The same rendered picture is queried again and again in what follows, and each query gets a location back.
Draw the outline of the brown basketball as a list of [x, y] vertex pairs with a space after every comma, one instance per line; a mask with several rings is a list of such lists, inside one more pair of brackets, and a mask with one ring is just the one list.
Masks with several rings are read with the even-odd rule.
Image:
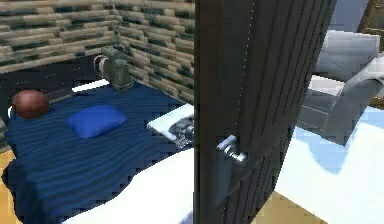
[[13, 97], [12, 107], [22, 118], [37, 119], [48, 112], [49, 100], [41, 91], [23, 90]]

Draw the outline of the dark wooden room door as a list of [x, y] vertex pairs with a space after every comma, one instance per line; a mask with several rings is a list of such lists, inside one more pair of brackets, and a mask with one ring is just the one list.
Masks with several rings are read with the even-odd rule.
[[251, 224], [273, 192], [336, 1], [196, 0], [194, 224]]

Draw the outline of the blue pillow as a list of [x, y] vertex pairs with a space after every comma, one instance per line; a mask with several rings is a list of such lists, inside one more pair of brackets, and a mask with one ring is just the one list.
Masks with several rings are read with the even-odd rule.
[[112, 105], [96, 105], [72, 114], [67, 120], [71, 130], [82, 139], [104, 135], [127, 121], [127, 117]]

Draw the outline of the blue bed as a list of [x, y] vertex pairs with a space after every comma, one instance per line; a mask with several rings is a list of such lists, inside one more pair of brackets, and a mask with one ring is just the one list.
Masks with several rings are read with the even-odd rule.
[[[91, 139], [71, 130], [67, 119], [91, 106], [111, 105], [124, 124]], [[23, 224], [62, 224], [115, 198], [134, 175], [178, 149], [147, 124], [182, 103], [142, 84], [120, 92], [110, 86], [57, 102], [36, 120], [12, 114], [5, 137], [15, 158], [2, 174]]]

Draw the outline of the brown wooden framed furniture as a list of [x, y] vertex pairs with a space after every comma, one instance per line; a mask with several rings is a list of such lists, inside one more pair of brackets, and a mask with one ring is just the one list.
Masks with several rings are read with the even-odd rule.
[[384, 52], [384, 0], [368, 0], [357, 32], [379, 35], [379, 51]]

